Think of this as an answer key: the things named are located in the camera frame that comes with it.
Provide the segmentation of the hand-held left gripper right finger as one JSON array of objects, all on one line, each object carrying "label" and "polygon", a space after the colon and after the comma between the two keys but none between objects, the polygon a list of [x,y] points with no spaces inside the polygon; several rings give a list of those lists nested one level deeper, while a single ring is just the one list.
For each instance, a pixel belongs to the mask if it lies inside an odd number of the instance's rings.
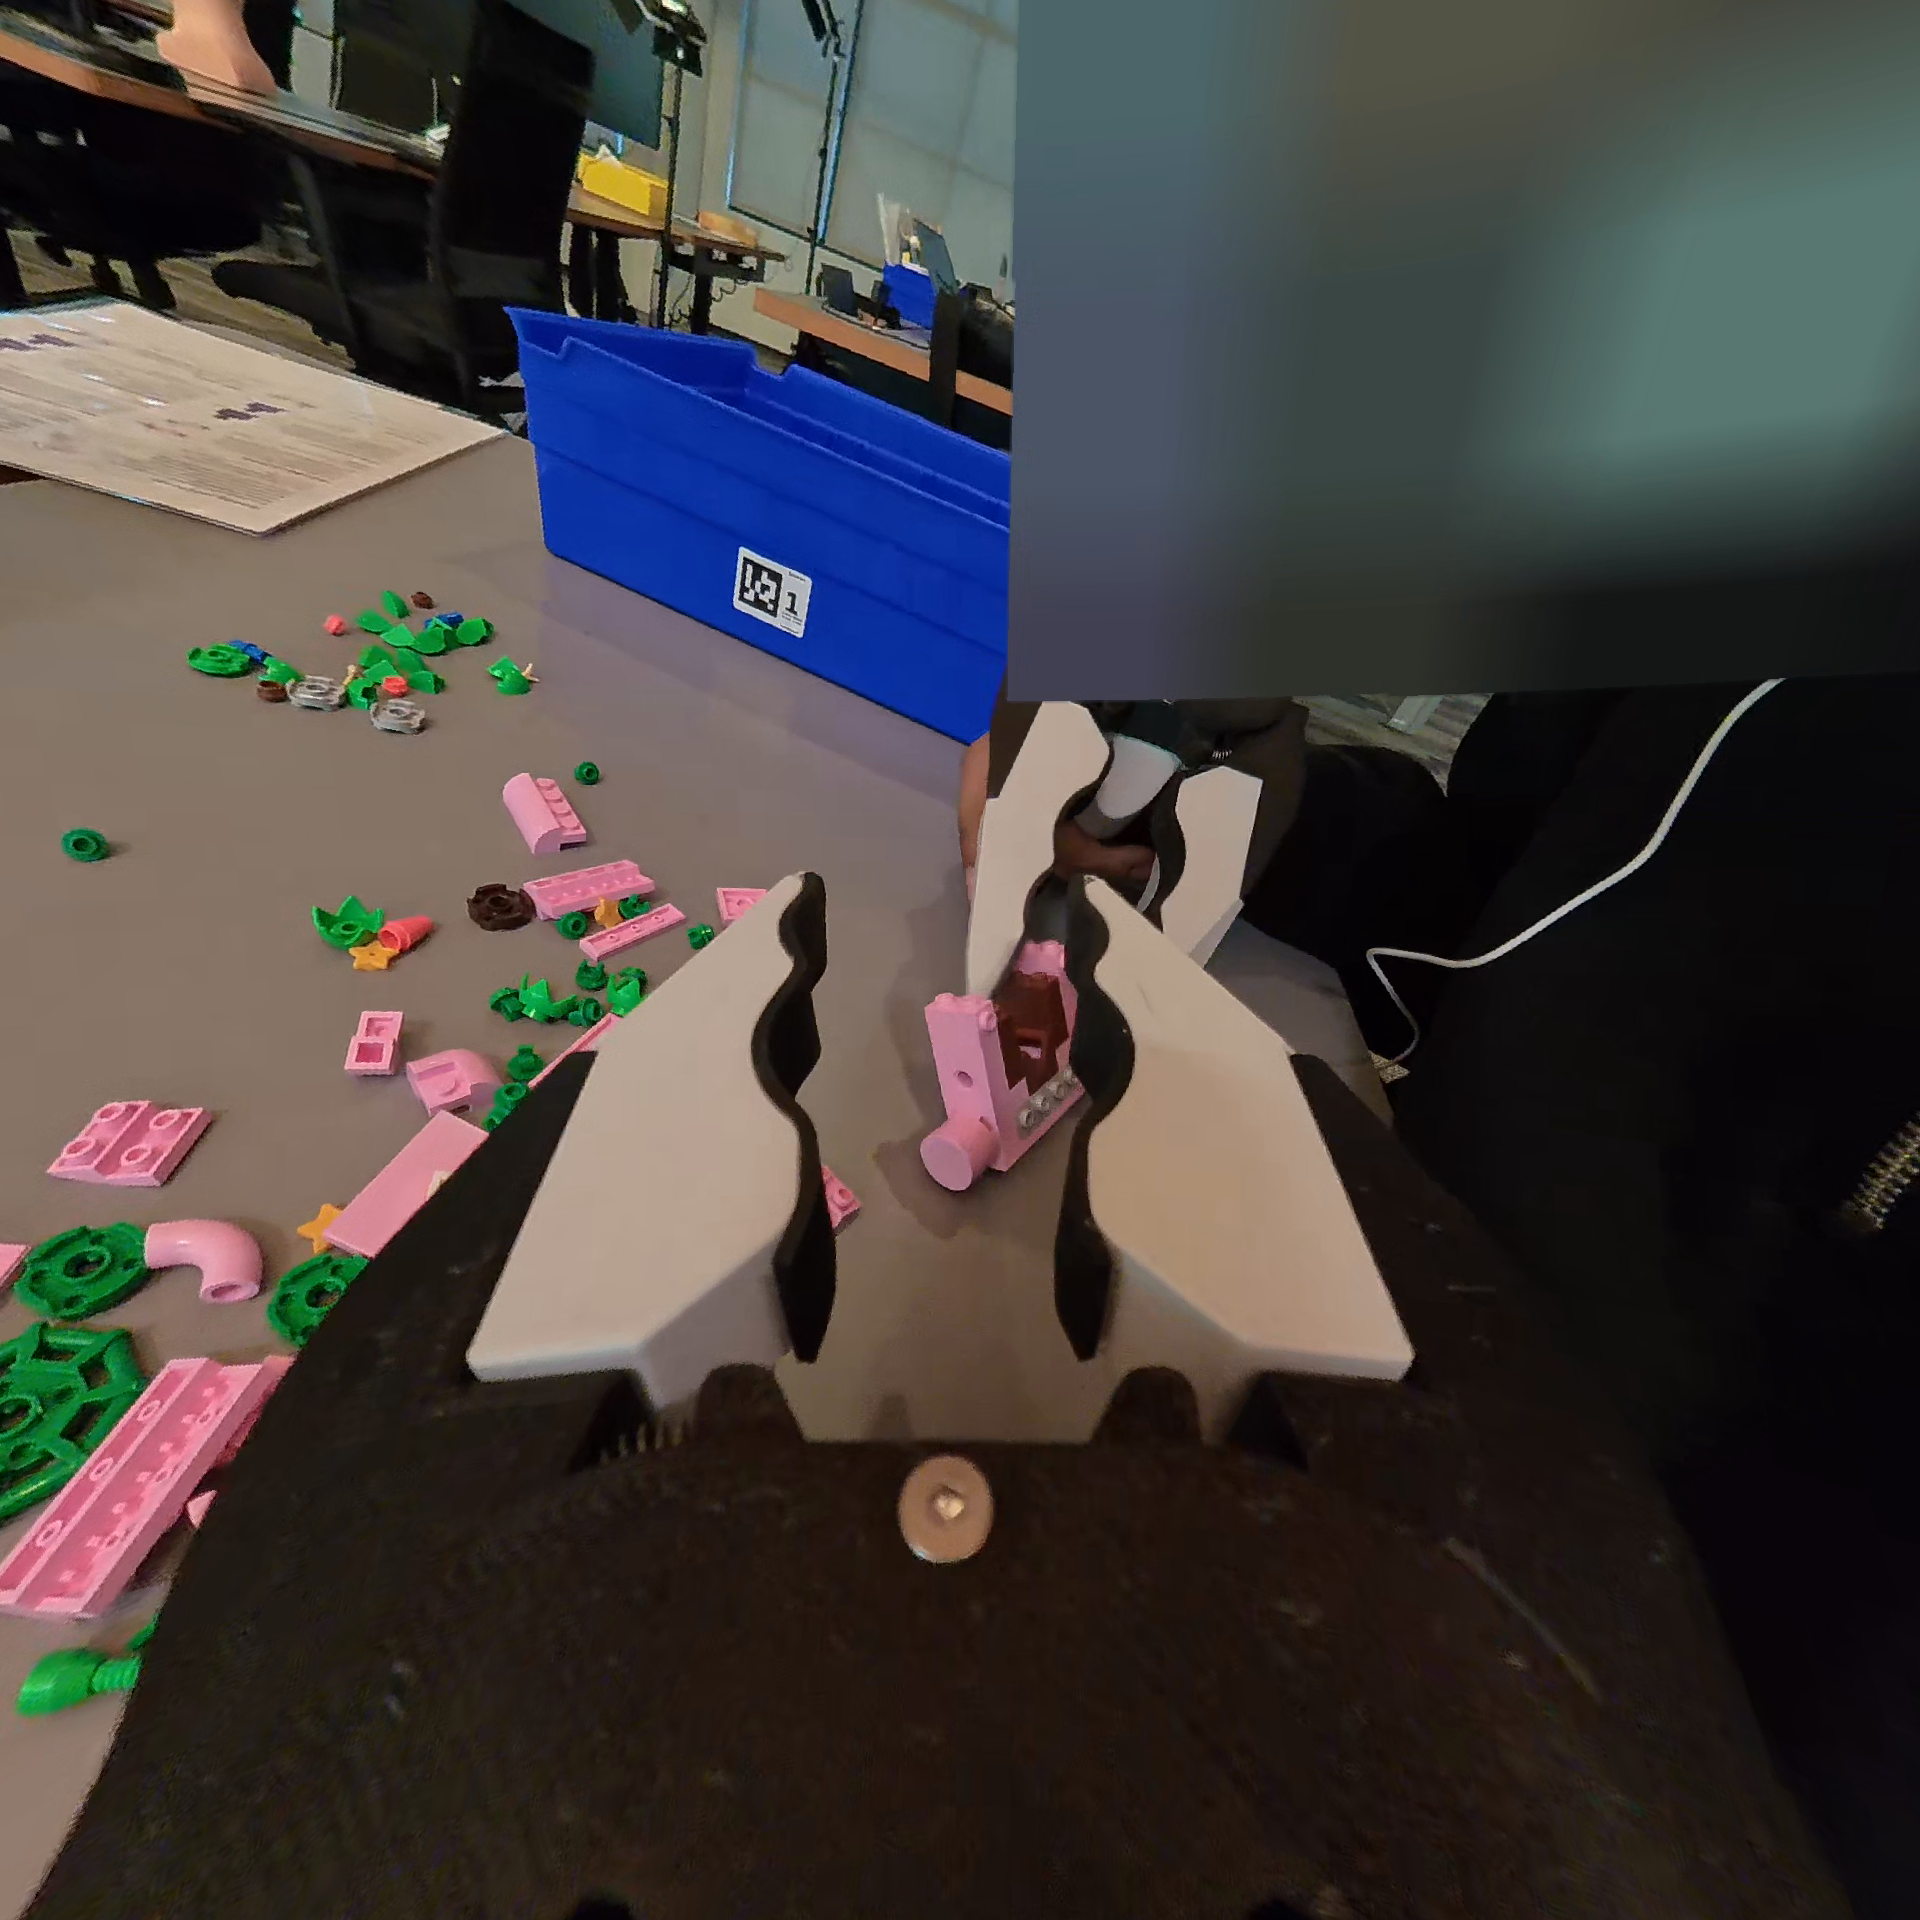
[{"label": "hand-held left gripper right finger", "polygon": [[1295,1056],[1105,880],[1068,891],[1076,995],[1053,1310],[1082,1362],[1161,1366],[1206,1420],[1261,1377],[1401,1384],[1401,1314]]}]

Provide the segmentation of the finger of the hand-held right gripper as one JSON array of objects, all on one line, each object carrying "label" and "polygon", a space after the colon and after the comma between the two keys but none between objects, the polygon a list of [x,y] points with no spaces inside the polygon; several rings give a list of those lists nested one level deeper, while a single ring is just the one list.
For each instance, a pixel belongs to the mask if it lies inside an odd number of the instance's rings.
[{"label": "finger of the hand-held right gripper", "polygon": [[1023,945],[1026,910],[1053,869],[1057,835],[1105,782],[1110,741],[1083,705],[1041,705],[993,785],[993,736],[977,742],[979,796],[965,993],[993,995]]},{"label": "finger of the hand-held right gripper", "polygon": [[1156,798],[1156,864],[1138,910],[1195,964],[1204,964],[1242,912],[1261,785],[1246,772],[1181,776]]}]

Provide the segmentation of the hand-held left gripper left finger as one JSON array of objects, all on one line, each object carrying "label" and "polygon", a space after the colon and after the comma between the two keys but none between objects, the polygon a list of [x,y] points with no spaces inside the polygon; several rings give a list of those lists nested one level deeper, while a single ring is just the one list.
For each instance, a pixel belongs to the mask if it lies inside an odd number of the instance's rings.
[{"label": "hand-held left gripper left finger", "polygon": [[835,1235],[799,1093],[828,891],[781,877],[602,1040],[469,1345],[481,1380],[627,1373],[651,1403],[713,1369],[814,1362]]}]

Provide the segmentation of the pink and brown brick model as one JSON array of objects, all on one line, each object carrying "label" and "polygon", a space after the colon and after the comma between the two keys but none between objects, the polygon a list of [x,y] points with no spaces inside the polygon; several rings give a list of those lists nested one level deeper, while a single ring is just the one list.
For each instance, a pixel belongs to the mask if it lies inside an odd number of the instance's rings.
[{"label": "pink and brown brick model", "polygon": [[1076,996],[1065,945],[1029,942],[997,995],[941,995],[925,1008],[945,1123],[922,1163],[948,1194],[1010,1170],[1085,1096],[1071,1070]]}]

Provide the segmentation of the person's right forearm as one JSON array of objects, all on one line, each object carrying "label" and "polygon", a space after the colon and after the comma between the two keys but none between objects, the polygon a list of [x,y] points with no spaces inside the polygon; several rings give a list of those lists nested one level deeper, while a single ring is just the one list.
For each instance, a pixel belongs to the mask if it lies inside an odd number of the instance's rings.
[{"label": "person's right forearm", "polygon": [[1373,989],[1375,945],[1451,954],[1485,901],[1470,822],[1418,758],[1381,748],[1305,753],[1294,826],[1255,880],[1243,916],[1331,970],[1342,989]]}]

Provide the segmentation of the pile of pink toy bricks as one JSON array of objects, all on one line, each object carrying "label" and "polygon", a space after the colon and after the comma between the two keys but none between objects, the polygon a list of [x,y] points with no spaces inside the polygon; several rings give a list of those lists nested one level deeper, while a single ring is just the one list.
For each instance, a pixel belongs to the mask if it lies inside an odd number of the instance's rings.
[{"label": "pile of pink toy bricks", "polygon": [[[620,1018],[630,1018],[645,1000],[645,977],[627,964],[613,972],[607,985],[606,957],[639,939],[684,923],[670,905],[651,905],[651,883],[629,860],[606,861],[595,870],[556,873],[522,886],[491,883],[469,901],[478,922],[523,923],[556,922],[561,933],[583,945],[586,961],[575,970],[579,993],[556,1000],[548,985],[522,981],[500,989],[491,1005],[508,1019],[564,1022],[580,1028],[569,1043],[580,1051]],[[548,1062],[530,1048],[519,1048],[508,1077],[491,1088],[485,1128],[466,1117],[478,1093],[433,1090],[434,1073],[452,1073],[452,1054],[415,1061],[409,1077],[427,1101],[427,1125],[415,1145],[445,1149],[422,1158],[421,1203],[436,1194],[457,1168],[461,1154],[476,1148],[527,1098]],[[375,1227],[402,1225],[411,1212],[401,1210],[401,1162],[391,1163],[370,1189],[348,1210],[325,1208],[300,1235],[314,1256],[291,1267],[267,1300],[267,1323],[277,1339],[300,1352],[367,1267]],[[50,1236],[35,1248],[4,1245],[4,1281],[18,1270],[18,1299],[29,1296],[39,1317],[4,1339],[4,1520],[43,1505],[39,1532],[21,1538],[18,1553],[4,1564],[4,1604],[28,1594],[28,1550],[43,1545],[41,1534],[55,1532],[55,1520],[76,1520],[77,1499],[105,1491],[110,1459],[133,1467],[133,1442],[147,1434],[157,1451],[153,1465],[164,1467],[129,1508],[131,1532],[122,1526],[101,1550],[85,1547],[76,1562],[81,1612],[113,1609],[115,1598],[143,1566],[147,1554],[186,1513],[203,1517],[213,1492],[203,1480],[237,1451],[250,1425],[266,1406],[266,1396],[292,1365],[291,1358],[247,1362],[170,1360],[153,1380],[141,1372],[133,1334],[123,1328],[87,1328],[91,1312],[140,1292],[162,1265],[199,1265],[199,1256],[215,1256],[207,1294],[229,1294],[243,1306],[261,1292],[261,1248],[250,1233],[231,1221],[173,1221],[140,1229],[125,1221],[103,1229],[74,1229]],[[99,1649],[58,1649],[43,1654],[23,1677],[15,1693],[21,1716],[43,1716],[70,1709],[93,1696],[125,1693],[138,1682],[141,1651],[153,1640],[153,1621],[141,1626],[129,1651],[113,1654]]]}]

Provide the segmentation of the blue plastic bin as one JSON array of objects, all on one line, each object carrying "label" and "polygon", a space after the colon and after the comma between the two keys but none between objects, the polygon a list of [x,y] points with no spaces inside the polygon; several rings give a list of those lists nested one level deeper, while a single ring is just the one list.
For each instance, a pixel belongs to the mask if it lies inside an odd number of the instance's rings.
[{"label": "blue plastic bin", "polygon": [[1005,672],[1012,466],[755,348],[513,306],[546,548],[956,741]]}]

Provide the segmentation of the cluster of small green pieces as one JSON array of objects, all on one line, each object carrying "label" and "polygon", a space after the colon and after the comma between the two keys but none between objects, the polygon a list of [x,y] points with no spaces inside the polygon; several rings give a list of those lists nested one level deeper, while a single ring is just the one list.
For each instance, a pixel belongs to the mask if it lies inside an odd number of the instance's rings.
[{"label": "cluster of small green pieces", "polygon": [[327,616],[323,636],[349,652],[331,670],[302,670],[261,641],[203,641],[182,649],[199,682],[252,689],[263,706],[287,714],[351,714],[379,733],[419,738],[434,728],[434,701],[447,691],[447,661],[481,658],[478,672],[500,700],[532,694],[532,661],[495,653],[495,625],[445,609],[427,593],[381,593],[351,616]]}]

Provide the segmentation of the black office chair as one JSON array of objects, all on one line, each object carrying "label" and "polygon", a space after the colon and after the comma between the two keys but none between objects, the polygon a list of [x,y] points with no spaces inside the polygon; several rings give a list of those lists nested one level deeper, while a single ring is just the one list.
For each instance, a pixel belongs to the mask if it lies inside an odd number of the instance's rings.
[{"label": "black office chair", "polygon": [[561,240],[586,121],[527,88],[461,88],[429,193],[422,312],[460,405],[503,419],[515,308],[564,306]]}]

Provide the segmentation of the printed paper sheet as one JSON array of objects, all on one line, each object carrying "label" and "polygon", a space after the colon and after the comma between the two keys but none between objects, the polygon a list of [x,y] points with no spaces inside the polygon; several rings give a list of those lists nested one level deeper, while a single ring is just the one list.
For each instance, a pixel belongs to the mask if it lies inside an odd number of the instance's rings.
[{"label": "printed paper sheet", "polygon": [[140,304],[87,300],[2,317],[2,466],[250,537],[500,435]]}]

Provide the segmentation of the black monitor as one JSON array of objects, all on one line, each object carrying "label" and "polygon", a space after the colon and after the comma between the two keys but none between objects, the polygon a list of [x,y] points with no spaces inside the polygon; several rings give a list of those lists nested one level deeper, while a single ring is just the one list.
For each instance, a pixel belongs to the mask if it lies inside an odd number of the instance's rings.
[{"label": "black monitor", "polygon": [[445,88],[530,89],[588,129],[645,152],[663,145],[665,66],[638,3],[338,3],[351,58],[379,50]]}]

